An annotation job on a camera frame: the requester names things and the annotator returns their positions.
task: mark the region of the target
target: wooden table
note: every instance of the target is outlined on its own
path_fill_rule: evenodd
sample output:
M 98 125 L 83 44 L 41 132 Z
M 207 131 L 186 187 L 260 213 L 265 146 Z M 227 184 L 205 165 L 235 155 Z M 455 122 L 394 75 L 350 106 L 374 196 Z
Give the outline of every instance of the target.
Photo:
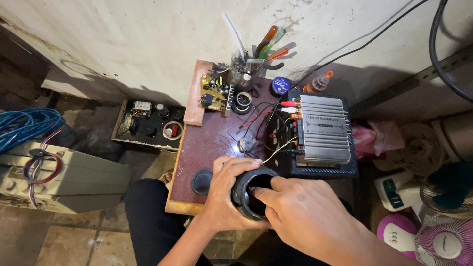
M 260 96 L 258 98 L 253 97 L 254 105 L 262 102 L 276 103 L 278 101 L 278 98 L 270 93 L 271 80 L 258 78 L 257 83 L 260 84 L 261 89 Z M 258 109 L 262 110 L 266 106 L 268 104 L 261 104 Z M 237 142 L 233 138 L 239 140 L 240 137 L 243 137 L 248 125 L 236 134 L 238 127 L 248 117 L 252 118 L 254 116 L 254 109 L 246 115 L 231 113 L 229 117 L 224 117 L 222 112 L 206 110 L 202 126 L 185 125 L 174 168 L 173 181 L 167 197 L 166 212 L 196 215 L 202 209 L 207 197 L 198 195 L 191 189 L 193 174 L 200 169 L 212 170 L 213 161 L 223 155 L 247 157 L 247 155 L 240 153 Z M 262 121 L 263 118 L 258 118 L 251 125 L 245 137 L 247 141 L 255 137 Z M 265 125 L 263 125 L 256 139 L 262 143 L 267 135 Z M 270 152 L 266 151 L 262 144 L 259 144 L 252 153 L 263 160 L 270 156 Z

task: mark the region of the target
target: maroon table top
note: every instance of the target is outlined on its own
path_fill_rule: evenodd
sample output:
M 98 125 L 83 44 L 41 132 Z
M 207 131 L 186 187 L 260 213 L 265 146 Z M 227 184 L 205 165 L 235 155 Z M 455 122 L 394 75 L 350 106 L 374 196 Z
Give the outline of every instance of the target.
M 276 103 L 279 99 L 275 98 L 269 90 L 272 80 L 258 78 L 258 83 L 261 84 L 260 96 L 253 97 L 253 104 L 258 105 L 262 102 Z M 268 104 L 261 104 L 258 109 L 262 110 Z M 191 189 L 191 179 L 195 172 L 200 169 L 212 170 L 213 161 L 224 155 L 233 155 L 237 157 L 248 157 L 238 150 L 237 142 L 232 139 L 240 140 L 243 137 L 249 124 L 247 124 L 241 132 L 236 134 L 239 126 L 248 118 L 255 117 L 254 108 L 246 115 L 237 115 L 230 113 L 228 117 L 224 117 L 222 112 L 208 112 L 204 114 L 202 126 L 186 125 L 184 137 L 181 140 L 180 154 L 177 157 L 175 175 L 173 178 L 173 185 L 169 200 L 204 204 L 206 196 L 198 195 Z M 260 124 L 264 121 L 264 115 L 255 121 L 246 135 L 245 139 L 249 142 L 255 137 L 256 131 Z M 257 140 L 264 139 L 265 125 L 262 126 Z M 252 151 L 259 159 L 266 159 L 264 146 L 258 146 Z

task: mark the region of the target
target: black pants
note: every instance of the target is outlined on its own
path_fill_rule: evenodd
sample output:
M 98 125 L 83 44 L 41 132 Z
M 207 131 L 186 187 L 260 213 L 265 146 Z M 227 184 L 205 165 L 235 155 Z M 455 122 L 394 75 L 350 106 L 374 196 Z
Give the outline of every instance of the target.
M 185 231 L 182 216 L 165 213 L 168 190 L 156 179 L 134 182 L 125 194 L 126 218 L 138 266 L 156 266 Z M 197 266 L 211 266 L 201 255 Z M 274 252 L 268 266 L 327 266 L 283 244 Z

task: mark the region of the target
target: yellow wire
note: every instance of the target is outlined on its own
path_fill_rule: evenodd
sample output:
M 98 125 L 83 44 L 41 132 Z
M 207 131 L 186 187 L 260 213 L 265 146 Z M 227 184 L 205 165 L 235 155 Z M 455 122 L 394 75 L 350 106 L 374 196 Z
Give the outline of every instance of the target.
M 284 148 L 286 145 L 288 145 L 289 143 L 294 143 L 293 140 L 296 139 L 297 137 L 294 137 L 292 138 L 292 140 L 290 140 L 288 143 L 282 145 L 281 147 L 279 147 L 279 149 L 277 149 L 272 155 L 271 157 L 269 157 L 266 161 L 264 161 L 263 163 L 266 163 L 267 161 L 269 161 L 276 153 L 278 153 L 278 151 L 282 148 Z

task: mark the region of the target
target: pink plastic bag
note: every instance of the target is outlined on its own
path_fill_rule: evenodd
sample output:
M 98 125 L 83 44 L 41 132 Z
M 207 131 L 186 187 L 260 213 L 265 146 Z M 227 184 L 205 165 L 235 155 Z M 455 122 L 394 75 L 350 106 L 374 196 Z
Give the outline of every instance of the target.
M 368 121 L 373 128 L 352 124 L 355 152 L 358 159 L 404 148 L 404 140 L 395 121 Z

